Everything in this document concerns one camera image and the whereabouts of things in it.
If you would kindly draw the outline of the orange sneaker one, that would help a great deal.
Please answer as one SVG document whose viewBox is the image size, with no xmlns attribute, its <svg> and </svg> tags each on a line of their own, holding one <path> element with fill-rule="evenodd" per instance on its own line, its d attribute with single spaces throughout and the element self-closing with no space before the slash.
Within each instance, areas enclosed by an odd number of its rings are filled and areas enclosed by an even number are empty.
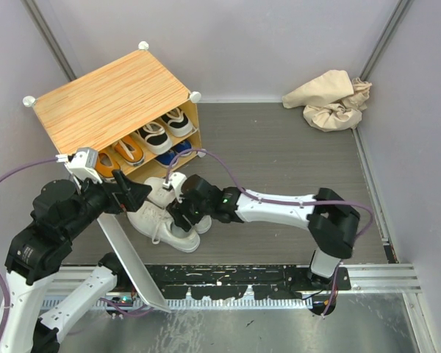
<svg viewBox="0 0 441 353">
<path fill-rule="evenodd" d="M 130 135 L 114 142 L 112 148 L 131 166 L 139 166 L 144 162 L 143 150 Z"/>
<path fill-rule="evenodd" d="M 108 182 L 113 181 L 113 171 L 117 171 L 120 169 L 121 167 L 119 166 L 119 164 L 111 157 L 110 154 L 108 154 L 107 151 L 100 151 L 98 153 L 95 170 L 102 179 Z"/>
</svg>

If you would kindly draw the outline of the blue sneaker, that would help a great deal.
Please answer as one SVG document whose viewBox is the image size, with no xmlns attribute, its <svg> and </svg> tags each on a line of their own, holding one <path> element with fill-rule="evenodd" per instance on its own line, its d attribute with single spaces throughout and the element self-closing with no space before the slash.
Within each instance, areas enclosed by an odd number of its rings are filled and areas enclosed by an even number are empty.
<svg viewBox="0 0 441 353">
<path fill-rule="evenodd" d="M 168 150 L 164 154 L 157 155 L 154 160 L 163 168 L 168 168 L 170 165 L 177 165 L 177 161 L 173 162 L 176 157 L 176 152 L 173 149 Z"/>
</svg>

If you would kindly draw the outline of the blue sneaker one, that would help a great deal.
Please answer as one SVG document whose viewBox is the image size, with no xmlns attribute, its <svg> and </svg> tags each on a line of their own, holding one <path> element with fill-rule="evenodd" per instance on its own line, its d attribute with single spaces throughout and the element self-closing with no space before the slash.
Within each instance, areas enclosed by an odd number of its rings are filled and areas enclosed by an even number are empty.
<svg viewBox="0 0 441 353">
<path fill-rule="evenodd" d="M 189 140 L 183 140 L 180 143 L 176 144 L 173 147 L 173 150 L 177 153 L 180 154 L 183 157 L 187 157 L 190 156 L 192 154 L 192 144 L 190 143 Z"/>
</svg>

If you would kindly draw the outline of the black white sneaker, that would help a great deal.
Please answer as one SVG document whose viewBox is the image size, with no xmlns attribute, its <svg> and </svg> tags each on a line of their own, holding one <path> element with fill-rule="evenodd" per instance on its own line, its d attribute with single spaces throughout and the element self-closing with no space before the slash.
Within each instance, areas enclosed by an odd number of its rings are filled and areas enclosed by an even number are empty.
<svg viewBox="0 0 441 353">
<path fill-rule="evenodd" d="M 166 153 L 173 145 L 165 128 L 156 121 L 152 121 L 137 129 L 136 134 L 155 155 Z"/>
<path fill-rule="evenodd" d="M 175 137 L 183 137 L 193 130 L 193 123 L 179 107 L 166 112 L 161 119 Z"/>
</svg>

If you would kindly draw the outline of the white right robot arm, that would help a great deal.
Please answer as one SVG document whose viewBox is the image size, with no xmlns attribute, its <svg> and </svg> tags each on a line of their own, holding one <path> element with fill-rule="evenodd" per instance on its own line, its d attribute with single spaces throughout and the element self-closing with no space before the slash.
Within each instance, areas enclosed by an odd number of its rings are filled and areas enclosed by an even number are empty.
<svg viewBox="0 0 441 353">
<path fill-rule="evenodd" d="M 307 272 L 315 289 L 327 288 L 340 262 L 353 253 L 360 214 L 329 188 L 312 195 L 280 196 L 241 187 L 220 189 L 197 174 L 180 173 L 163 179 L 162 186 L 174 194 L 167 209 L 184 231 L 205 218 L 223 224 L 265 222 L 307 231 L 317 246 Z"/>
</svg>

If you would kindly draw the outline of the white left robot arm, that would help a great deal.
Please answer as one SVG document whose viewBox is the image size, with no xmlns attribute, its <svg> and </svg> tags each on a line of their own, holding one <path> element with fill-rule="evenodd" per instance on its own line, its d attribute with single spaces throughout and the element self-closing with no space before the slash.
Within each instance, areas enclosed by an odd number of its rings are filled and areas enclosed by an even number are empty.
<svg viewBox="0 0 441 353">
<path fill-rule="evenodd" d="M 80 188 L 67 179 L 47 183 L 33 201 L 32 223 L 10 244 L 6 276 L 0 278 L 0 352 L 57 352 L 69 329 L 89 306 L 112 289 L 143 285 L 151 276 L 115 215 L 139 210 L 151 187 L 129 180 L 121 171 L 115 182 L 86 179 Z M 109 220 L 113 251 L 66 300 L 40 315 L 42 301 L 74 239 L 94 221 Z"/>
</svg>

